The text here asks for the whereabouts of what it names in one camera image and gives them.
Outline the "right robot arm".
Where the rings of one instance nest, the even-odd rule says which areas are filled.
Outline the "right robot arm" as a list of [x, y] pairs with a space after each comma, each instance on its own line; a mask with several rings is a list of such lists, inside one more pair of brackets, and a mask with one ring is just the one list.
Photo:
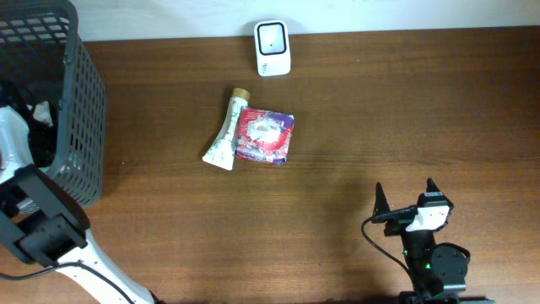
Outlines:
[[[402, 267], [413, 285], [412, 291], [402, 291], [399, 303], [490, 303], [486, 297], [461, 298], [466, 290], [466, 276], [471, 253], [457, 244], [435, 241], [435, 233], [448, 225], [454, 204], [436, 186], [426, 181], [426, 190], [418, 201], [403, 209], [390, 208], [380, 183], [375, 187], [373, 214], [361, 225], [365, 240], [379, 252]], [[383, 224], [384, 235], [402, 240], [400, 261], [373, 242], [365, 232], [367, 223]]]

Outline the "white tube with cork cap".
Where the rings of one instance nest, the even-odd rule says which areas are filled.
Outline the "white tube with cork cap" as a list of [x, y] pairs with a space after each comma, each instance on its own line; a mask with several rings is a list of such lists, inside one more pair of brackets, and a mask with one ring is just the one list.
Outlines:
[[234, 88], [229, 99], [224, 123], [202, 160], [210, 165], [231, 171], [235, 161], [235, 134], [242, 111], [248, 107], [250, 93]]

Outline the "red purple tissue pack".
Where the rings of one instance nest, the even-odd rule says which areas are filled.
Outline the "red purple tissue pack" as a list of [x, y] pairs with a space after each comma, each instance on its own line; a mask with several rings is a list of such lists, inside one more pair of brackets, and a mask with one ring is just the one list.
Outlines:
[[243, 159], [282, 165], [287, 161], [294, 116], [246, 108], [240, 115], [235, 154]]

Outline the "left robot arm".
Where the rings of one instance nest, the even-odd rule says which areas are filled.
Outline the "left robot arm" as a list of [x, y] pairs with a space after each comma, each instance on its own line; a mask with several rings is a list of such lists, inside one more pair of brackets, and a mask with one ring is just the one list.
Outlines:
[[157, 303], [100, 248], [88, 216], [43, 167], [52, 163], [57, 125], [49, 105], [26, 100], [18, 86], [1, 83], [1, 243], [33, 274], [2, 274], [7, 281], [65, 275], [100, 303]]

